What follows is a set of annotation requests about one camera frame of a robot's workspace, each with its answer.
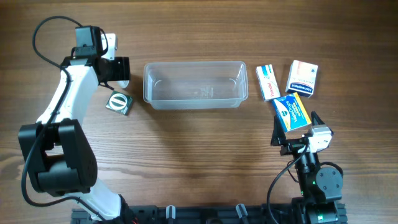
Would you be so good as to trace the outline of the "green Zam-Buk ointment box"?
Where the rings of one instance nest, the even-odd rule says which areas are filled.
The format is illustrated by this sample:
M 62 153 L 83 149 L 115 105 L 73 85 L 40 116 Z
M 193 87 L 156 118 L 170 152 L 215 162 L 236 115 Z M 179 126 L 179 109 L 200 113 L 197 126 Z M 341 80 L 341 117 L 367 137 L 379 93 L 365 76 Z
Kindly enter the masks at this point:
M 106 108 L 113 112 L 127 116 L 130 112 L 133 102 L 133 97 L 118 91 L 113 91 L 106 103 Z

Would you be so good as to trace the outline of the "blue yellow VapoDrops box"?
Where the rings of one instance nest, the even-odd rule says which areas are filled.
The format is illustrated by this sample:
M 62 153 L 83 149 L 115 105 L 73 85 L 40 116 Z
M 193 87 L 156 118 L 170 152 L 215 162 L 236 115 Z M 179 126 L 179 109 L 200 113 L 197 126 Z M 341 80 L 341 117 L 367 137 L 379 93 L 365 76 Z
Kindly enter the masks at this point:
M 273 99 L 272 104 L 285 133 L 311 123 L 310 117 L 297 93 Z

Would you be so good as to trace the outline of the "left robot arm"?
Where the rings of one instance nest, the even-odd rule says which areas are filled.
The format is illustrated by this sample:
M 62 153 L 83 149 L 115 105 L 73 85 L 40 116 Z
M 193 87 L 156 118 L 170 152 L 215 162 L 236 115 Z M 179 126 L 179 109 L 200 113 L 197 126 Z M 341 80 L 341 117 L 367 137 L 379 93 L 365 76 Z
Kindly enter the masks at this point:
M 137 223 L 123 197 L 99 180 L 96 157 L 81 127 L 96 89 L 129 78 L 129 60 L 107 56 L 103 29 L 79 25 L 75 33 L 77 46 L 58 65 L 60 83 L 48 108 L 19 130 L 25 160 L 22 195 L 35 207 L 72 200 L 94 222 Z

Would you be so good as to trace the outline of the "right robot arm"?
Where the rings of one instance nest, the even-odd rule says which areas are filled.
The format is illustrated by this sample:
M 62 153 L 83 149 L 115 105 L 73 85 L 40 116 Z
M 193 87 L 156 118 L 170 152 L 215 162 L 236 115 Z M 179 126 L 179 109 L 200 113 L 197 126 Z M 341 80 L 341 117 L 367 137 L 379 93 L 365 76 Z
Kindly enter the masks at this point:
M 345 206 L 342 199 L 343 169 L 333 162 L 320 162 L 318 153 L 327 149 L 334 135 L 316 112 L 311 112 L 311 127 L 301 138 L 287 139 L 278 116 L 274 117 L 271 146 L 280 147 L 281 156 L 292 156 L 293 160 L 283 168 L 267 190 L 266 209 L 271 223 L 346 223 Z M 297 173 L 302 196 L 293 198 L 288 205 L 286 218 L 278 218 L 271 203 L 272 190 L 277 181 L 290 168 Z

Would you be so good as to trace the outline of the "Hansaplast plaster box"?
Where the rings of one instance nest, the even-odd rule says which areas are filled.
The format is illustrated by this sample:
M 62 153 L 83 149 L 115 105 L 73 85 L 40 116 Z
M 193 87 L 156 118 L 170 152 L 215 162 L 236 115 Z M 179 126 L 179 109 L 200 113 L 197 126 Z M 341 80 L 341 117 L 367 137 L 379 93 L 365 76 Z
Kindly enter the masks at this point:
M 294 60 L 290 66 L 285 92 L 297 92 L 300 96 L 311 97 L 315 89 L 318 65 Z

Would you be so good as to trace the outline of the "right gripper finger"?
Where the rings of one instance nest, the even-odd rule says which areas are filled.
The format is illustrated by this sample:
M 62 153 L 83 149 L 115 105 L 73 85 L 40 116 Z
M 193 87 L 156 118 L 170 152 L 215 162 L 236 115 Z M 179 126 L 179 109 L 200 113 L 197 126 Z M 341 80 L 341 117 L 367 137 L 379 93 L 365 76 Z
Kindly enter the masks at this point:
M 313 127 L 324 126 L 330 130 L 331 134 L 333 134 L 333 130 L 329 126 L 327 126 L 324 121 L 322 121 L 322 119 L 315 111 L 311 112 L 311 121 Z
M 282 124 L 277 115 L 274 116 L 274 128 L 271 137 L 271 146 L 282 146 L 285 144 L 286 136 Z

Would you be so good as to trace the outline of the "white calamine lotion bottle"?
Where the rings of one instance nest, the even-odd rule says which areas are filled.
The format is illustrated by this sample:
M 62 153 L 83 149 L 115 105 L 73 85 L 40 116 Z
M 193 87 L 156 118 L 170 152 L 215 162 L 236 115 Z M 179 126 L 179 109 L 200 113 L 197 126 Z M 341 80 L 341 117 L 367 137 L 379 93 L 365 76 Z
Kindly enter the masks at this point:
M 128 87 L 129 85 L 129 80 L 121 80 L 121 81 L 117 81 L 117 84 L 120 86 L 120 88 L 125 89 Z

